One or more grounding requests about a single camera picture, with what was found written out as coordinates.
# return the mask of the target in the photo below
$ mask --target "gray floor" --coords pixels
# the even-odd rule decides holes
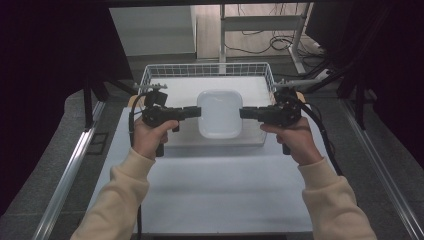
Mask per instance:
[[[282,77],[278,74],[296,74],[287,54],[228,58],[228,62],[248,61],[269,62],[272,72],[275,74],[275,80]],[[131,57],[129,62],[134,79],[137,81],[141,78],[147,64],[216,62],[216,59],[194,59],[192,56],[150,56]],[[132,80],[123,82],[128,85],[133,83]],[[383,240],[411,239],[381,184],[371,160],[342,110],[341,100],[335,93],[338,84],[338,82],[334,82],[313,94],[308,94],[305,96],[306,100],[319,108],[323,116],[323,123],[336,151],[336,160],[355,190],[358,205],[368,215],[378,238]],[[113,139],[118,118],[130,97],[113,86],[108,85],[108,89],[111,96],[106,102],[99,121],[96,138],[88,148],[50,239],[69,239],[70,234],[83,217],[91,198],[108,147]],[[401,189],[419,221],[423,223],[424,192],[421,189],[424,188],[424,173],[422,168],[373,112],[372,103],[365,106],[364,120],[366,132],[384,160],[387,170]],[[33,174],[6,214],[1,217],[0,239],[30,239],[34,235],[83,129],[83,96],[82,92],[77,92],[67,99],[62,122]],[[310,233],[292,233],[287,235],[287,239],[312,239],[312,235]]]

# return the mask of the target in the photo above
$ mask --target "wall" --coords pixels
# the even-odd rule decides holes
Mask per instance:
[[[195,52],[192,7],[111,8],[127,56]]]

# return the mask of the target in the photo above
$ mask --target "black controller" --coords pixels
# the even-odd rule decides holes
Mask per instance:
[[[302,117],[301,106],[293,89],[281,88],[274,92],[275,104],[267,107],[243,107],[240,118],[256,119],[266,124],[288,127]],[[290,155],[290,149],[283,144],[283,153]]]
[[[163,92],[159,92],[158,88],[153,88],[152,91],[146,94],[144,99],[144,110],[142,113],[143,122],[149,127],[158,127],[162,123],[168,120],[183,121],[186,118],[200,117],[201,108],[196,106],[184,107],[184,108],[168,108],[165,107],[166,99],[168,95]],[[179,126],[172,129],[173,132],[178,132]],[[162,157],[164,155],[164,146],[159,144],[156,149],[156,156]]]

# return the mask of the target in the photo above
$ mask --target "forearm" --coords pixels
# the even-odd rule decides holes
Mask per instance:
[[[346,178],[337,176],[325,159],[299,170],[316,240],[377,239]]]
[[[99,192],[72,239],[129,239],[153,164],[130,149],[125,161],[111,169],[110,182]]]

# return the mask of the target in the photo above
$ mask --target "metal rail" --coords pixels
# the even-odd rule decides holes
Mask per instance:
[[[352,109],[351,104],[349,103],[349,100],[340,100],[340,101],[341,101],[341,105],[342,105],[342,109],[344,113],[346,114],[350,124],[352,125],[352,128],[355,131],[356,136],[360,140],[362,147],[364,148],[365,152],[369,156],[369,159],[371,160],[371,164],[374,168],[374,171],[376,172],[378,178],[380,179],[380,182],[383,184],[383,187],[385,188],[387,195],[392,201],[393,206],[398,212],[398,215],[400,216],[403,224],[405,225],[406,230],[411,236],[411,239],[413,240],[424,239],[423,229],[420,223],[418,222],[418,219],[415,216],[414,211],[409,206],[408,201],[406,200],[406,198],[400,191],[399,187],[397,186],[396,182],[393,180],[392,176],[387,170],[384,164],[384,161],[381,159],[380,155],[375,149],[372,141],[368,137],[367,132],[365,130],[362,130],[361,127],[357,124],[354,117],[354,111]]]
[[[97,102],[96,106],[94,107],[93,125],[87,132],[83,132],[81,134],[74,152],[69,159],[68,165],[65,168],[62,178],[60,179],[59,184],[57,185],[56,190],[50,199],[49,205],[47,206],[46,211],[41,218],[37,230],[32,237],[33,240],[49,239],[63,204],[65,203],[66,197],[68,196],[68,193],[72,187],[75,176],[78,173],[79,167],[81,165],[82,159],[84,158],[85,152],[87,151],[91,138],[93,137],[93,134],[96,130],[97,122],[103,111],[104,105],[105,103],[103,102]]]

